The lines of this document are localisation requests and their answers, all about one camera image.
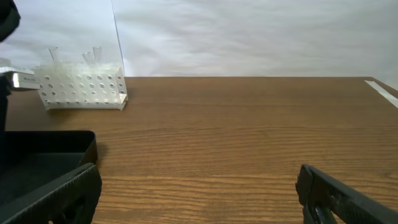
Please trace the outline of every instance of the white backdrop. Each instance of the white backdrop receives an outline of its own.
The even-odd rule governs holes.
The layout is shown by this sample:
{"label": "white backdrop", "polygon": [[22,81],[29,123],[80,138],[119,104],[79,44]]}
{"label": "white backdrop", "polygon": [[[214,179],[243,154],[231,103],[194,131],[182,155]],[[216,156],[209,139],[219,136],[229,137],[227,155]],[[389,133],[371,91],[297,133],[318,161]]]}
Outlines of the white backdrop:
{"label": "white backdrop", "polygon": [[0,57],[29,67],[93,45],[127,76],[372,76],[396,82],[396,0],[17,0]]}
{"label": "white backdrop", "polygon": [[103,47],[103,58],[121,62],[110,0],[14,0],[21,21],[0,44],[0,57],[30,68],[52,61],[49,47],[59,48],[65,61],[83,61],[92,46]]}

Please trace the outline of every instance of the white perforated rack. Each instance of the white perforated rack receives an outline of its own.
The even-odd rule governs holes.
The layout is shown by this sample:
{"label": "white perforated rack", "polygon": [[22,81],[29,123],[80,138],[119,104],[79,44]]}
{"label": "white perforated rack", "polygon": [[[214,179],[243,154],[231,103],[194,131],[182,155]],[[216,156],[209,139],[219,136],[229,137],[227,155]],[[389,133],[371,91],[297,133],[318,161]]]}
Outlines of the white perforated rack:
{"label": "white perforated rack", "polygon": [[40,97],[49,109],[119,109],[127,97],[118,63],[54,63],[32,69],[40,79]]}

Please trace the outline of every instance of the brown tabletop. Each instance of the brown tabletop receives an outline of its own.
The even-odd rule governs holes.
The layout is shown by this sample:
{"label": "brown tabletop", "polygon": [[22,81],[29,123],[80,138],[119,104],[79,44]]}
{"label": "brown tabletop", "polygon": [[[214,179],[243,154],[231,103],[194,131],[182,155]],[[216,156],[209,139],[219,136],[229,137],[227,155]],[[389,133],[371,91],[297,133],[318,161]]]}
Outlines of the brown tabletop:
{"label": "brown tabletop", "polygon": [[398,210],[398,109],[364,80],[127,78],[123,111],[13,93],[7,130],[96,133],[93,223],[302,223],[303,163]]}

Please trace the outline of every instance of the white tape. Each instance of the white tape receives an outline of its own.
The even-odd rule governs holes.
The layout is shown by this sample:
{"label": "white tape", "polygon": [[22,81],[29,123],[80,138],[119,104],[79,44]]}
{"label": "white tape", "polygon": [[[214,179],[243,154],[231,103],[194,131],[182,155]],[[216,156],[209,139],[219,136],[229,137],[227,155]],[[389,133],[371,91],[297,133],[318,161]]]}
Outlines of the white tape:
{"label": "white tape", "polygon": [[385,97],[390,103],[392,103],[396,108],[398,108],[398,99],[391,95],[389,92],[387,92],[385,89],[383,89],[381,86],[379,86],[377,83],[372,82],[372,81],[365,81],[367,84],[369,84],[371,87],[373,87],[375,90],[377,90],[382,96]]}

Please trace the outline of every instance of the white wall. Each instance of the white wall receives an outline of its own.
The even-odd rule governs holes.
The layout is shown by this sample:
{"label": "white wall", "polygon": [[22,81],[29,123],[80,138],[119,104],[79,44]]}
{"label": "white wall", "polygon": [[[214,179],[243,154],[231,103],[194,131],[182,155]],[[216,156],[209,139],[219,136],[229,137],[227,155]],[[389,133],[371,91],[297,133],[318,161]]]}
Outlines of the white wall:
{"label": "white wall", "polygon": [[17,0],[21,27],[0,44],[19,65],[102,45],[127,76],[398,74],[396,0]]}

